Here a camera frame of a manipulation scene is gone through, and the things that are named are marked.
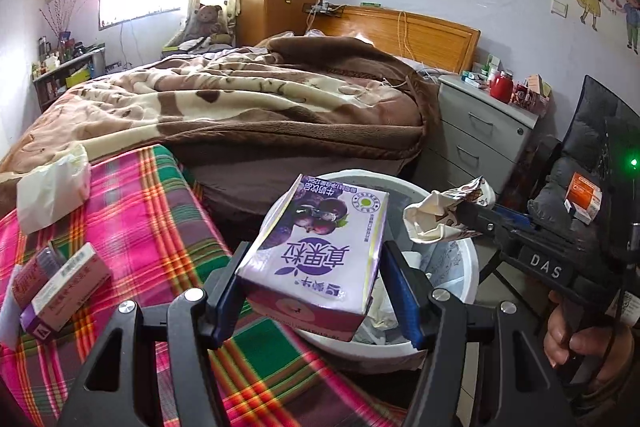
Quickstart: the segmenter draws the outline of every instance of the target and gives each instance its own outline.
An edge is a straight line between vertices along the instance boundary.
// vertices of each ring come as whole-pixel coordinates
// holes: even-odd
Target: finger
[[[544,349],[546,357],[549,359],[552,367],[566,363],[569,358],[569,351],[564,349],[556,340],[547,333],[544,340]]]
[[[566,321],[562,315],[562,306],[558,306],[551,312],[546,329],[558,344],[565,344],[569,340]]]
[[[629,328],[623,328],[618,332],[616,342],[607,357],[607,362],[605,362],[602,370],[596,377],[596,384],[602,385],[618,375],[633,355],[633,350],[633,334]]]
[[[549,292],[549,300],[556,304],[560,304],[562,302],[562,296],[557,291],[551,290]]]
[[[579,355],[603,357],[610,336],[610,328],[587,328],[572,335],[569,347]]]

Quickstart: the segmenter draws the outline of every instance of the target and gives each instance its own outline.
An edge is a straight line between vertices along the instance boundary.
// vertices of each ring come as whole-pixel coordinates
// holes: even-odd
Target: red jar
[[[512,91],[513,73],[511,71],[501,71],[500,75],[495,77],[489,94],[501,102],[509,103]]]

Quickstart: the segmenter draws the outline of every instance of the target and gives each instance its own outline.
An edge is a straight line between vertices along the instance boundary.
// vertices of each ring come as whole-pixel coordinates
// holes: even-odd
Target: cabinet handle
[[[462,147],[460,147],[460,145],[456,145],[456,149],[458,149],[459,151],[462,151],[466,155],[471,156],[471,158],[475,158],[476,161],[480,161],[480,156],[476,156],[475,154],[471,154],[469,151],[465,151],[464,149],[462,149]]]
[[[484,123],[484,124],[490,125],[491,127],[493,127],[493,126],[494,126],[494,124],[493,124],[493,123],[491,123],[491,122],[487,122],[486,120],[483,120],[483,119],[482,119],[482,118],[480,118],[479,116],[474,115],[472,112],[470,112],[470,113],[469,113],[469,116],[470,116],[471,118],[475,118],[476,120],[481,121],[481,122],[482,122],[482,123]]]

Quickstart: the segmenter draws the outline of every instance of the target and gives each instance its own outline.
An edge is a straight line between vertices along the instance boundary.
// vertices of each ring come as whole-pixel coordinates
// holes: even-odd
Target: beige patterned blanket
[[[21,174],[76,142],[92,162],[159,142],[187,166],[212,144],[240,145],[247,157],[284,148],[402,165],[417,155],[437,119],[437,90],[410,67],[351,38],[268,47],[177,55],[70,89],[0,162],[0,216],[14,207]]]

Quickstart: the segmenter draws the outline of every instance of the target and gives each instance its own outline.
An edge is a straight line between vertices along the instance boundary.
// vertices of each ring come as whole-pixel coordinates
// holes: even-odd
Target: nightstand
[[[440,77],[442,124],[425,145],[412,182],[447,190],[484,176],[499,195],[538,117],[502,103],[458,76]]]

